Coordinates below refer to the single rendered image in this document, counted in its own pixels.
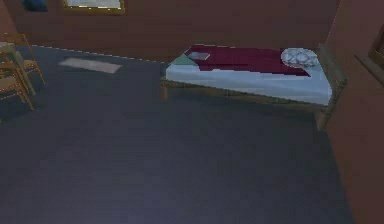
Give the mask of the grey flat laptop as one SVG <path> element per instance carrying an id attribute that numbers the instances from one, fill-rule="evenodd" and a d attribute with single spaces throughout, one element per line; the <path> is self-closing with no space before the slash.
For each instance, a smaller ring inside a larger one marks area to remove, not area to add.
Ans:
<path id="1" fill-rule="evenodd" d="M 207 60 L 210 57 L 210 54 L 206 52 L 190 52 L 188 57 L 191 60 Z"/>

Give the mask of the gold framed window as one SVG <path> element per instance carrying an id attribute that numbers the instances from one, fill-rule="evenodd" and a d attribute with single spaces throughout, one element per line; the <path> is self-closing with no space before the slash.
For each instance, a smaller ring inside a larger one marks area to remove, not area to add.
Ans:
<path id="1" fill-rule="evenodd" d="M 61 0 L 67 11 L 124 14 L 124 0 Z"/>

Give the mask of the green triangular cloth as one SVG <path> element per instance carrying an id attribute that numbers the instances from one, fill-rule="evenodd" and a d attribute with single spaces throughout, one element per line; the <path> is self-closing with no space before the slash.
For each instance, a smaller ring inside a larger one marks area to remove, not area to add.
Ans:
<path id="1" fill-rule="evenodd" d="M 172 65 L 192 65 L 196 66 L 196 63 L 191 60 L 187 55 L 181 54 L 179 57 L 175 58 L 172 62 Z"/>

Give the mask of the wooden chair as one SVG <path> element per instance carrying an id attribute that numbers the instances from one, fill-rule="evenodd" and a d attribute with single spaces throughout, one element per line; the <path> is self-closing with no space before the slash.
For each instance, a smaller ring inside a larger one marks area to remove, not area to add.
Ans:
<path id="1" fill-rule="evenodd" d="M 0 42 L 0 52 L 4 53 L 9 60 L 15 63 L 16 68 L 22 77 L 25 89 L 32 95 L 35 95 L 36 91 L 28 75 L 36 72 L 43 84 L 45 84 L 45 80 L 38 62 L 33 55 L 26 35 L 22 33 L 4 33 L 3 36 L 4 41 Z M 27 49 L 28 56 L 24 57 L 19 51 L 16 50 L 17 47 L 25 47 Z"/>
<path id="2" fill-rule="evenodd" d="M 35 108 L 23 86 L 18 65 L 11 61 L 4 52 L 0 52 L 0 101 L 18 97 L 31 111 Z"/>

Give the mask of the white patterned pillow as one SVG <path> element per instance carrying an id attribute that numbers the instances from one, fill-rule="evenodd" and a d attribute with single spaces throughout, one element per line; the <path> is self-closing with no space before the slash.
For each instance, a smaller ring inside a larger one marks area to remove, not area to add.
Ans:
<path id="1" fill-rule="evenodd" d="M 280 58 L 284 64 L 294 68 L 307 68 L 319 64 L 316 53 L 305 48 L 286 48 Z"/>

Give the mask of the dark red blanket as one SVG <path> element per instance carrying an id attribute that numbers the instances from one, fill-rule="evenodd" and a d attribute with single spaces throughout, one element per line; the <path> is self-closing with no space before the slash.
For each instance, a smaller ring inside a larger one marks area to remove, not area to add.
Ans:
<path id="1" fill-rule="evenodd" d="M 309 77 L 304 69 L 289 67 L 282 62 L 282 48 L 274 50 L 193 45 L 185 51 L 185 55 L 192 52 L 209 54 L 205 60 L 194 59 L 202 71 L 219 69 Z"/>

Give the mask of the dark blue wall object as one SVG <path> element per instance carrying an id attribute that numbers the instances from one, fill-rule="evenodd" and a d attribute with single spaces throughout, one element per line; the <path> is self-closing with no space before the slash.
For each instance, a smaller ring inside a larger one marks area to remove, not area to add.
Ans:
<path id="1" fill-rule="evenodd" d="M 29 12 L 47 12 L 45 0 L 21 0 L 22 6 Z"/>

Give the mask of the wooden bed with pale sheet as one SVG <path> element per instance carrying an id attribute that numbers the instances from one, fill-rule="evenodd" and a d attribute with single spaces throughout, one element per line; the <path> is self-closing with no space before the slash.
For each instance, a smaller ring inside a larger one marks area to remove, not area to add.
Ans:
<path id="1" fill-rule="evenodd" d="M 325 46 L 312 51 L 319 64 L 301 68 L 309 77 L 219 69 L 202 71 L 197 64 L 170 63 L 160 85 L 164 90 L 195 88 L 214 91 L 228 98 L 307 110 L 315 114 L 317 128 L 324 130 L 348 78 Z"/>

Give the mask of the wooden framed window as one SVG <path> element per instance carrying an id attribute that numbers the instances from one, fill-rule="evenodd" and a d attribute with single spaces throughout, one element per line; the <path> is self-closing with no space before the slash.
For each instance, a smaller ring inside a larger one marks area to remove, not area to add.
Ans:
<path id="1" fill-rule="evenodd" d="M 384 88 L 384 24 L 379 29 L 368 53 L 355 59 Z"/>

